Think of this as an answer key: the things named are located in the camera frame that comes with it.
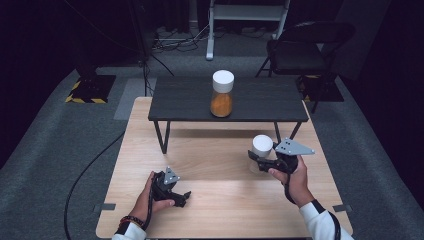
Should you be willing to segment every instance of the white sleeve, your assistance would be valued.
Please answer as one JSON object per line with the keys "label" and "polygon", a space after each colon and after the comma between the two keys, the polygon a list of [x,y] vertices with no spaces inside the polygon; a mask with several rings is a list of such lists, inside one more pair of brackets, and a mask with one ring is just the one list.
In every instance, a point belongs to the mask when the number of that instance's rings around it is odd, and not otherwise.
{"label": "white sleeve", "polygon": [[[336,229],[333,219],[327,210],[319,213],[313,203],[310,202],[300,208],[300,214],[302,214],[306,227],[314,240],[334,239]],[[341,239],[353,239],[352,236],[343,229],[343,227],[341,227],[340,231]]]}
{"label": "white sleeve", "polygon": [[124,235],[116,233],[113,235],[112,240],[144,240],[146,239],[146,232],[134,223],[130,223]]}

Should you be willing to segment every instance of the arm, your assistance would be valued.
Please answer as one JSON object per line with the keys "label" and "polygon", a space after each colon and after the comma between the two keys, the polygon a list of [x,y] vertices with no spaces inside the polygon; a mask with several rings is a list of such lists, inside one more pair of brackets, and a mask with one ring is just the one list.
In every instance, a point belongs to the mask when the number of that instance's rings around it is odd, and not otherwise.
{"label": "arm", "polygon": [[[146,232],[142,229],[147,219],[149,209],[149,194],[152,186],[154,172],[150,173],[143,191],[137,198],[132,211],[121,219],[119,228],[113,240],[142,240],[146,238]],[[158,212],[162,209],[174,206],[174,200],[153,201],[152,212]]]}
{"label": "arm", "polygon": [[[333,219],[330,213],[319,204],[309,191],[307,167],[301,156],[298,156],[298,160],[296,171],[290,175],[290,196],[299,207],[300,214],[303,216],[306,227],[313,239],[334,239],[335,226]],[[268,172],[274,178],[280,180],[283,185],[287,183],[288,175],[286,173],[272,168]],[[341,239],[352,239],[352,237],[341,228]]]}

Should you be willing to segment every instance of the chair seat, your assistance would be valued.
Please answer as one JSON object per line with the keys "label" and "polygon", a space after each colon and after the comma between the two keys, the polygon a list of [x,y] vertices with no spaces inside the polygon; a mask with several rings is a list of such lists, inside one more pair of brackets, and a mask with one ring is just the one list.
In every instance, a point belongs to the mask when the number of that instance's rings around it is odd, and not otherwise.
{"label": "chair seat", "polygon": [[[277,40],[268,41],[267,51],[273,51]],[[276,74],[324,74],[327,64],[315,43],[280,42],[269,56]]]}

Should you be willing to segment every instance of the small black table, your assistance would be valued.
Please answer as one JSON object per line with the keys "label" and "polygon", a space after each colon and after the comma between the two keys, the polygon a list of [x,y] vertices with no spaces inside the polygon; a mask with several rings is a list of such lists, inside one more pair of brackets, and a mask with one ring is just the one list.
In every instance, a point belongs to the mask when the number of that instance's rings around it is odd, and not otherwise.
{"label": "small black table", "polygon": [[[155,124],[162,153],[166,153],[171,121],[185,122],[273,122],[281,142],[278,122],[296,122],[290,136],[296,135],[306,113],[295,80],[275,78],[235,78],[232,90],[233,110],[227,117],[210,112],[212,77],[160,77],[148,119]],[[166,121],[165,139],[159,121]]]}

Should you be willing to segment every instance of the jar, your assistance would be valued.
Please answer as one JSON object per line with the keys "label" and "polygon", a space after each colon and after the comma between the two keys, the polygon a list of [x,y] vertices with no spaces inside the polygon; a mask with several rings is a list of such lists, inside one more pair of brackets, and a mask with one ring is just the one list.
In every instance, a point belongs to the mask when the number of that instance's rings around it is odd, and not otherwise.
{"label": "jar", "polygon": [[234,75],[226,70],[219,70],[213,74],[213,92],[211,112],[217,117],[230,115],[233,108],[232,89]]}

